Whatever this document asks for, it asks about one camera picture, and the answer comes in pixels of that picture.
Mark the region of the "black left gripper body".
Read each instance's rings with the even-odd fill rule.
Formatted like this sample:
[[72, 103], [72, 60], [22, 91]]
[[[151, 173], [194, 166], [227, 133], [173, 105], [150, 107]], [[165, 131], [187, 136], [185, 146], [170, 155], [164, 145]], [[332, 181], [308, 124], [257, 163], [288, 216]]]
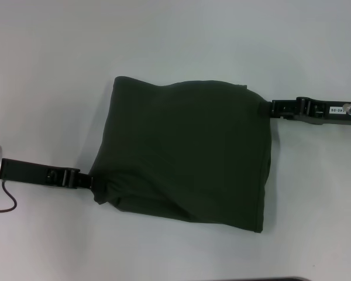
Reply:
[[3, 159], [0, 179], [54, 187], [77, 187], [78, 169]]

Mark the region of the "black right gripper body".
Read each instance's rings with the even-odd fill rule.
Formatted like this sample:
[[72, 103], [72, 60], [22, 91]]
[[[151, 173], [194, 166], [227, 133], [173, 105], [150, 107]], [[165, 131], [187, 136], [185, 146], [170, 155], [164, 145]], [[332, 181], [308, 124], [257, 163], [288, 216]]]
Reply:
[[351, 102], [349, 101], [320, 101], [307, 97], [301, 99], [299, 115], [296, 121], [313, 125], [337, 124], [351, 125]]

